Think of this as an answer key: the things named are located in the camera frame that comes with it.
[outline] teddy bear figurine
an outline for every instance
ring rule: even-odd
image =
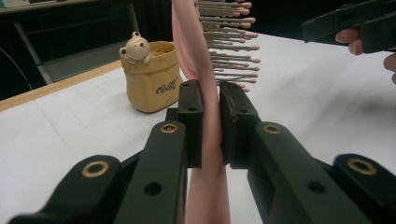
[[[120,48],[120,55],[126,56],[130,63],[143,60],[149,63],[152,54],[149,51],[149,42],[138,32],[132,33],[132,38],[126,43],[125,48]]]

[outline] white tabletop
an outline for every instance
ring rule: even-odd
[[[388,52],[355,57],[344,47],[261,35],[248,97],[263,121],[286,126],[312,156],[357,153],[396,174],[396,86]],[[141,150],[165,110],[136,111],[117,69],[0,113],[0,223],[42,208],[64,175],[96,154],[123,161]],[[246,171],[228,170],[233,223],[261,223]]]

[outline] human hand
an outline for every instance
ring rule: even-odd
[[[346,28],[338,32],[335,36],[335,40],[339,43],[347,44],[349,43],[349,52],[354,55],[363,54],[363,47],[360,39],[359,26],[354,26]],[[384,67],[389,71],[394,72],[392,76],[393,83],[396,84],[396,53],[389,55],[384,60]]]

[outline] wide-tooth comb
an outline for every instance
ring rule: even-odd
[[[260,68],[252,66],[252,64],[259,63],[261,60],[252,59],[249,55],[240,55],[239,53],[233,55],[233,52],[236,51],[251,51],[260,48],[258,45],[249,46],[246,44],[250,39],[256,38],[257,34],[241,30],[241,28],[249,28],[255,19],[251,17],[236,18],[240,15],[247,15],[251,3],[244,0],[235,2],[195,0],[195,5],[200,14],[199,20],[204,30],[216,81],[255,83],[258,74],[251,74],[251,71],[258,72]],[[219,50],[228,50],[228,52],[218,52]],[[248,91],[245,85],[241,84],[241,86],[244,91]]]

